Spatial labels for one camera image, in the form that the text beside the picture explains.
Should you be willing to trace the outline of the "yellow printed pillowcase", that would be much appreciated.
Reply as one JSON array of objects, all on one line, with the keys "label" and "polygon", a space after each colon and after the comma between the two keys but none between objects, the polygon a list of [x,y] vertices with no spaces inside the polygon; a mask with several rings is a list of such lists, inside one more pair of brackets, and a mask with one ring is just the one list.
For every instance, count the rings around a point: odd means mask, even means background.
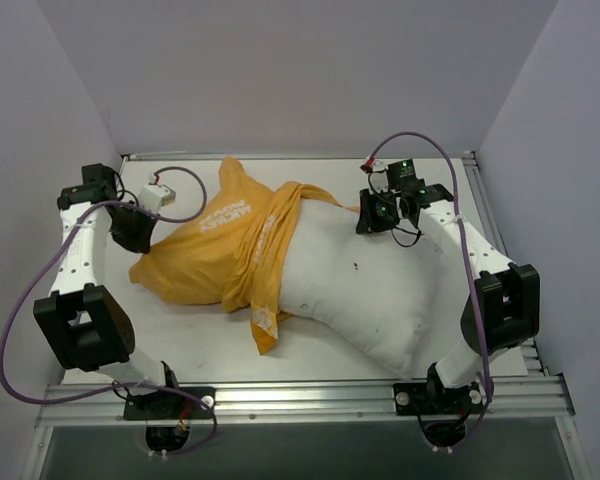
[{"label": "yellow printed pillowcase", "polygon": [[300,218],[312,200],[342,210],[326,190],[287,181],[271,190],[249,176],[241,162],[225,158],[219,193],[202,215],[152,245],[130,268],[129,279],[162,301],[177,305],[221,304],[231,313],[248,307],[260,354],[278,341],[283,264]]}]

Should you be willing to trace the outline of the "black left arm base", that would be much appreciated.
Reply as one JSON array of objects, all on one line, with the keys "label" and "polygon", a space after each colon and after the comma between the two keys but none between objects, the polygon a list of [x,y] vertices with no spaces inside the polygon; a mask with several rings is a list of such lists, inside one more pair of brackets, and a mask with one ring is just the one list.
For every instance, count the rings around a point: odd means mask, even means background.
[{"label": "black left arm base", "polygon": [[[187,397],[156,391],[142,396],[125,398],[123,419],[128,421],[176,421],[174,425],[147,426],[144,442],[153,455],[184,454],[216,436],[216,389],[211,386],[181,387]],[[193,440],[191,420],[210,420],[211,431],[200,440]]]}]

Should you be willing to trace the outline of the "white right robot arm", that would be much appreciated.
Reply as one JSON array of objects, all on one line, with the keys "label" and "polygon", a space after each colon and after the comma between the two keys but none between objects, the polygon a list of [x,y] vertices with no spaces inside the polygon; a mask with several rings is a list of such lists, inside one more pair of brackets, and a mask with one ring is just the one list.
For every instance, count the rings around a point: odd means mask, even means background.
[{"label": "white right robot arm", "polygon": [[493,359],[538,333],[539,273],[500,253],[465,219],[457,189],[426,183],[413,160],[388,165],[368,160],[361,168],[382,182],[359,193],[357,233],[392,232],[407,221],[416,237],[432,241],[466,277],[460,339],[435,363],[437,379],[423,390],[430,409],[447,412],[459,402],[460,387],[487,379]]}]

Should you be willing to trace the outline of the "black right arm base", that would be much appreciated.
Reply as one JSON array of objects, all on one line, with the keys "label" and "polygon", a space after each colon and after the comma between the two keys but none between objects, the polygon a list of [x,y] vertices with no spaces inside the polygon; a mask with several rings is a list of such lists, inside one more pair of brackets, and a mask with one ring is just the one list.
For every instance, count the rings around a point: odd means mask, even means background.
[{"label": "black right arm base", "polygon": [[452,453],[468,436],[467,422],[485,413],[478,383],[445,387],[436,364],[427,369],[423,381],[403,381],[392,385],[397,416],[413,417],[434,452]]}]

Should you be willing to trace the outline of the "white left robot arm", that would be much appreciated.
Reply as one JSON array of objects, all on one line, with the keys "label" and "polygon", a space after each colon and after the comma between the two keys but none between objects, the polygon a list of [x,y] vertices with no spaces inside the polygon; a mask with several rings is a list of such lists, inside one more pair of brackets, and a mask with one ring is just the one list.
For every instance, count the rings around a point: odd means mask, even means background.
[{"label": "white left robot arm", "polygon": [[[48,297],[35,301],[34,317],[61,366],[96,372],[145,395],[159,419],[174,417],[182,395],[174,372],[136,345],[129,316],[104,284],[109,239],[131,253],[146,253],[154,214],[174,202],[175,192],[151,181],[133,203],[118,205],[116,173],[102,164],[83,167],[82,182],[57,199],[64,253]],[[148,392],[148,385],[154,384]]]}]

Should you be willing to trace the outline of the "white pillow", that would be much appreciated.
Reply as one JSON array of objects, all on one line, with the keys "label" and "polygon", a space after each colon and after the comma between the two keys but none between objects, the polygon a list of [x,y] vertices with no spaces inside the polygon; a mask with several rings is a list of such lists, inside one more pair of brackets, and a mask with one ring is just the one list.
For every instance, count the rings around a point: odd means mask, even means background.
[{"label": "white pillow", "polygon": [[284,260],[279,308],[331,327],[409,379],[439,285],[440,250],[403,248],[388,233],[358,235],[357,214],[304,200]]}]

